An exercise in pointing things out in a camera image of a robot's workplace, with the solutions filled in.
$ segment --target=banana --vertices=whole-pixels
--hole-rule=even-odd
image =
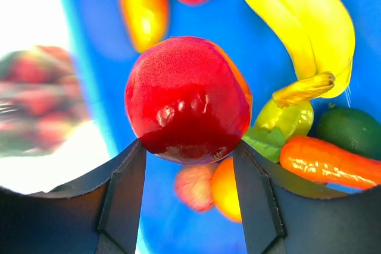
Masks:
[[[266,22],[286,47],[296,75],[316,73],[314,53],[310,39],[300,21],[281,0],[245,0]]]
[[[354,26],[340,0],[282,0],[307,30],[312,43],[317,73],[330,71],[336,77],[351,76],[355,49]],[[340,95],[347,84],[335,82],[335,88],[323,97]]]
[[[355,48],[353,23],[341,1],[277,0],[282,4],[282,9],[279,10],[278,7],[272,6],[276,2],[273,1],[268,2],[271,7],[267,7],[267,11],[263,11],[263,5],[258,4],[262,1],[265,0],[246,0],[286,46],[292,58],[297,78],[305,79],[329,71],[336,78],[335,86],[321,97],[333,98],[340,95],[348,87],[351,79]],[[279,29],[279,26],[285,25],[284,22],[288,22],[291,18],[290,15],[297,20],[292,25],[295,22],[298,23],[298,35],[301,28],[307,35],[307,37],[300,38],[299,42],[294,39],[296,26],[288,32]],[[275,19],[279,18],[282,20],[274,23]],[[310,55],[312,54],[314,58],[295,53],[301,47],[294,45],[303,47],[310,45],[312,50]]]

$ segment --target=blue surface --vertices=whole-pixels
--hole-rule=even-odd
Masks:
[[[360,108],[381,121],[381,0],[342,1],[353,18],[357,37],[352,81],[340,97],[313,102],[316,118],[333,102]],[[63,2],[74,51],[79,56],[78,73],[88,91],[86,100],[101,125],[111,154],[115,155],[135,139],[124,113],[123,91],[138,54],[125,32],[116,0]],[[244,0],[212,0],[196,8],[171,0],[167,37],[184,35],[212,40],[230,55],[253,91],[253,120],[274,91],[296,79],[285,48]],[[172,189],[179,168],[148,156],[140,251],[246,253],[240,224],[228,222],[215,209],[196,214],[176,199]]]

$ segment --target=orange carrot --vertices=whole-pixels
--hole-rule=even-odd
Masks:
[[[307,136],[294,136],[284,145],[280,164],[311,181],[338,183],[363,190],[381,184],[380,161]]]

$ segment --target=orange fruit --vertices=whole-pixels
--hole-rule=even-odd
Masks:
[[[211,179],[211,193],[216,208],[229,220],[242,222],[233,157],[222,161]]]

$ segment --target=banana stem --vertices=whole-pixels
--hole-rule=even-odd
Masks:
[[[335,76],[323,72],[307,79],[298,80],[273,93],[273,100],[279,108],[287,108],[318,98],[335,86]]]

